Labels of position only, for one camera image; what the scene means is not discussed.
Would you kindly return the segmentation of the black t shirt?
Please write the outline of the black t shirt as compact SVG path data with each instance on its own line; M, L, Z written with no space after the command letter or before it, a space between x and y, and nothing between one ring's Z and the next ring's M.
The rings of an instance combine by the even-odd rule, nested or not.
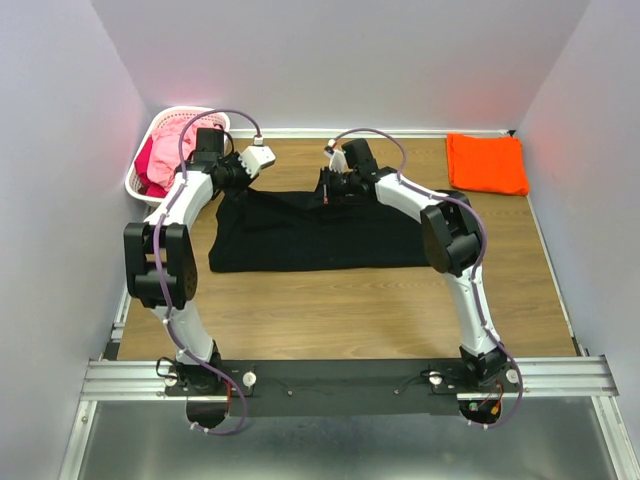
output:
M224 197L208 254L216 273L428 267L419 223L368 199L247 189Z

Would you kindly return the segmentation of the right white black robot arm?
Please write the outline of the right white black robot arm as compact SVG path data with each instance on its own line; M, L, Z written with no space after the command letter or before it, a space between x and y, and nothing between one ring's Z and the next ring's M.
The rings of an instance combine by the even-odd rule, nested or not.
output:
M480 392L509 362L490 313L483 285L485 226L468 198L454 190L432 190L401 172L381 168L364 139L324 147L323 201L360 196L391 207L420 224L428 264L442 274L454 301L461 334L460 379Z

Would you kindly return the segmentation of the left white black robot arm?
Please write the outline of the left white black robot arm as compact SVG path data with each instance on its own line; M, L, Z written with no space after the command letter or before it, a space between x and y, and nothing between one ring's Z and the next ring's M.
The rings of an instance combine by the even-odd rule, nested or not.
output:
M179 164L174 182L157 208L142 222L124 229L126 286L162 322L174 349L178 382L201 395L224 385L241 387L222 370L216 341L206 332L195 305L198 270L190 233L201 210L225 189L247 187L255 179L220 128L198 128L193 147L185 150L182 131L176 146Z

